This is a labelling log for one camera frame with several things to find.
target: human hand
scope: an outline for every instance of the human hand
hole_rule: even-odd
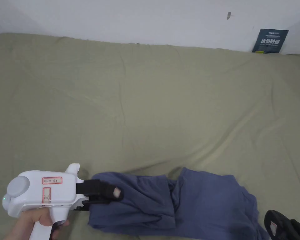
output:
[[[53,225],[50,217],[50,211],[47,207],[25,211],[18,218],[17,223],[12,231],[5,237],[4,240],[29,240],[34,223],[40,222],[43,226]],[[67,220],[60,225],[53,233],[52,240],[55,240],[60,232],[60,228],[68,226],[70,223]]]

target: crumpled fabric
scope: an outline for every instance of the crumpled fabric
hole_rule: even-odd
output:
[[[183,168],[177,181],[161,176],[98,173],[93,179],[124,191],[120,202],[90,206],[88,224],[104,232],[204,240],[268,240],[256,198],[233,175]]]

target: red label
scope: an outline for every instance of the red label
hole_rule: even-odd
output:
[[[61,184],[62,177],[43,177],[42,184]]]
[[[44,187],[42,189],[42,203],[51,203],[51,188]]]

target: handwritten label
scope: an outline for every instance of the handwritten label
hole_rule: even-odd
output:
[[[62,177],[43,177],[42,184],[61,184]]]

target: mattress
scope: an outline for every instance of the mattress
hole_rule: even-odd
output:
[[[270,209],[300,222],[300,55],[1,34],[0,239],[9,181],[70,163],[83,179],[233,174],[261,224]],[[133,238],[69,217],[60,239]]]

